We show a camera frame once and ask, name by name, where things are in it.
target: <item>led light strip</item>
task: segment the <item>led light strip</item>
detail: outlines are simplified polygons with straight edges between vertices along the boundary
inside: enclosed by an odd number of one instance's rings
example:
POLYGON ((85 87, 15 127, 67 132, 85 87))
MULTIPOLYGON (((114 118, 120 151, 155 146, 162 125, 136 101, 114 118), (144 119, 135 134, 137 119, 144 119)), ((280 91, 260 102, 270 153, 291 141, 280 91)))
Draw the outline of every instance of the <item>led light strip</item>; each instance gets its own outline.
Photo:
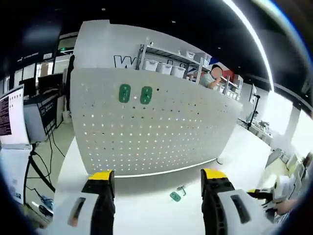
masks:
POLYGON ((262 43, 261 43, 258 35, 256 34, 254 28, 250 24, 249 20, 245 17, 243 12, 236 6, 236 4, 232 0, 223 0, 223 2, 225 2, 233 10, 233 12, 239 17, 239 19, 243 22, 243 24, 246 26, 247 30, 249 31, 249 33, 253 37, 253 39, 256 43, 256 46, 258 47, 258 49, 261 53, 261 56, 262 56, 262 59, 264 61, 266 70, 268 71, 268 79, 269 79, 271 90, 274 91, 274 82, 273 82, 272 72, 271 72, 270 67, 269 67, 268 58, 265 54, 265 50, 262 46, 262 43))
POLYGON ((175 171, 180 171, 180 170, 185 170, 185 169, 189 169, 189 168, 193 168, 195 166, 199 166, 199 165, 203 165, 206 163, 210 163, 212 161, 217 160, 217 158, 213 158, 210 159, 208 161, 205 161, 203 163, 198 163, 198 164, 194 164, 194 165, 190 165, 190 166, 185 166, 179 169, 175 169, 175 170, 168 170, 168 171, 162 171, 162 172, 156 172, 156 173, 148 173, 148 174, 141 174, 141 175, 115 175, 114 178, 134 178, 134 177, 142 177, 142 176, 152 176, 152 175, 161 175, 161 174, 166 174, 166 173, 172 173, 175 171))

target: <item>table surface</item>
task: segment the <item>table surface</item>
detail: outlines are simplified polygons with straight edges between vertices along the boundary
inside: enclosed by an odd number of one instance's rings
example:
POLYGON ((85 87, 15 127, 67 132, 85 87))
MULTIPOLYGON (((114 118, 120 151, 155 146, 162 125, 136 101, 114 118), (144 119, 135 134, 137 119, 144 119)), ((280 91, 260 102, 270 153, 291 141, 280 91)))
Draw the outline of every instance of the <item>table surface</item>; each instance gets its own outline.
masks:
POLYGON ((273 138, 273 136, 271 135, 271 133, 268 133, 264 130, 262 130, 260 127, 258 127, 257 125, 255 125, 254 123, 251 123, 251 127, 253 127, 255 130, 262 132, 263 135, 266 135, 269 138, 273 138))
MULTIPOLYGON (((269 153, 270 147, 267 144, 246 129, 236 126, 221 154, 224 158, 223 165, 212 162, 173 173, 116 178, 114 234, 133 235, 138 231, 150 235, 171 232, 182 235, 204 234, 200 169, 219 169, 228 176, 236 189, 249 190, 258 185, 269 153), (238 144, 238 139, 244 139, 245 144, 238 144), (181 200, 177 203, 169 195, 181 185, 185 186, 186 195, 177 191, 181 195, 181 200)), ((56 185, 55 214, 71 193, 81 190, 87 178, 74 139, 56 185)))

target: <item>green object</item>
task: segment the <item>green object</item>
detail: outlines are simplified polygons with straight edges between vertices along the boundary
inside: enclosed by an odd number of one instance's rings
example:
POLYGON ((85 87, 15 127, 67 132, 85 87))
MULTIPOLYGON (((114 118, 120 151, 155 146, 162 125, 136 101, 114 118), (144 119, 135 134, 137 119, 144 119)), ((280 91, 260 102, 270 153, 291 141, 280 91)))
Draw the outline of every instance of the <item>green object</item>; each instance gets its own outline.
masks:
POLYGON ((118 99, 121 103, 127 103, 129 101, 129 98, 131 96, 131 87, 128 84, 122 84, 119 87, 119 95, 118 99))
POLYGON ((174 201, 176 201, 176 202, 179 202, 179 201, 181 200, 181 197, 180 197, 177 193, 175 193, 175 192, 172 192, 172 193, 170 194, 170 197, 171 197, 174 201))
POLYGON ((141 104, 149 104, 152 98, 152 87, 143 87, 141 89, 141 104))

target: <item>desk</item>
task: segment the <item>desk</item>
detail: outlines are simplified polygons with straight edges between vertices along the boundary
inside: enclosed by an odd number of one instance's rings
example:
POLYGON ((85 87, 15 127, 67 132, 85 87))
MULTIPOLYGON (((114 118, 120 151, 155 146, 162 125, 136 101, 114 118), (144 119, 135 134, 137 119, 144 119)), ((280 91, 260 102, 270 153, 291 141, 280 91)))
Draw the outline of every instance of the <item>desk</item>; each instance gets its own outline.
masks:
POLYGON ((251 127, 249 128, 249 131, 251 133, 255 134, 257 137, 259 137, 261 140, 263 140, 268 145, 270 145, 270 142, 273 139, 273 136, 270 133, 262 130, 260 127, 258 127, 254 123, 251 123, 251 127))
POLYGON ((61 124, 63 110, 64 95, 56 92, 24 101, 24 118, 30 142, 43 142, 47 133, 61 124))

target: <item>white partition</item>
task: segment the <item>white partition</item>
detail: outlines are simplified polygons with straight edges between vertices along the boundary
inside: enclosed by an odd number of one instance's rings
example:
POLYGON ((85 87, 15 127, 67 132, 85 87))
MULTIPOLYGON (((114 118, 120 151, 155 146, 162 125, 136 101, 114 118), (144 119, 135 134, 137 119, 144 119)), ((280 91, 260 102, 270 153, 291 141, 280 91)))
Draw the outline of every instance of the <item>white partition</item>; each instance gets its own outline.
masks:
POLYGON ((78 148, 89 174, 166 173, 219 157, 242 105, 216 91, 157 72, 74 69, 71 112, 78 148), (120 85, 131 87, 119 102, 120 85), (153 89, 148 105, 141 89, 153 89))

